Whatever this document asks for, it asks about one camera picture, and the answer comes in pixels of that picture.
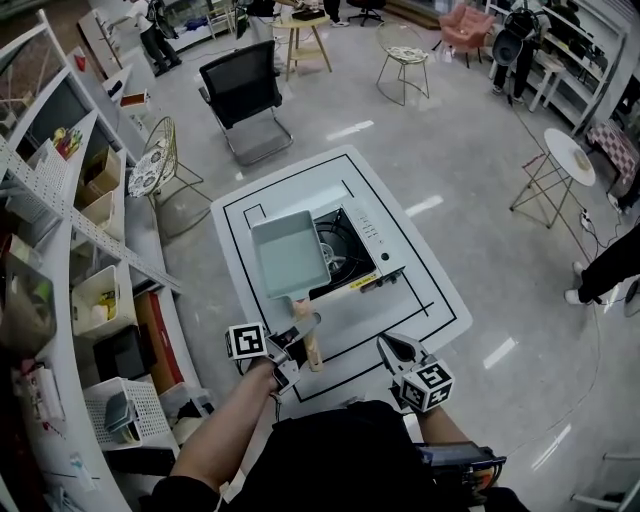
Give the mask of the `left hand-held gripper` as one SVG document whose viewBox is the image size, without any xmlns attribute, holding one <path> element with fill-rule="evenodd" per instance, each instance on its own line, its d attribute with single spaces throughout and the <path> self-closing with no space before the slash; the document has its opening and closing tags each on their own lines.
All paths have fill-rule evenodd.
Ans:
<svg viewBox="0 0 640 512">
<path fill-rule="evenodd" d="M 228 356 L 240 374 L 254 359 L 270 360 L 277 394 L 282 395 L 298 383 L 300 368 L 307 362 L 305 345 L 296 343 L 311 334 L 320 322 L 321 316 L 314 312 L 282 333 L 270 333 L 259 322 L 231 326 L 225 334 Z"/>
</svg>

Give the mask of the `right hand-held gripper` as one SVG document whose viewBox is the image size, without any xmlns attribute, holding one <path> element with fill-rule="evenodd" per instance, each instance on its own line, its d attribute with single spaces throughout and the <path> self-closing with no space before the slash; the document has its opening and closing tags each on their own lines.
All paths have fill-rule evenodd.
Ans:
<svg viewBox="0 0 640 512">
<path fill-rule="evenodd" d="M 451 370 L 418 340 L 398 333 L 381 333 L 376 345 L 392 374 L 391 392 L 401 409 L 425 413 L 450 398 L 455 382 Z"/>
</svg>

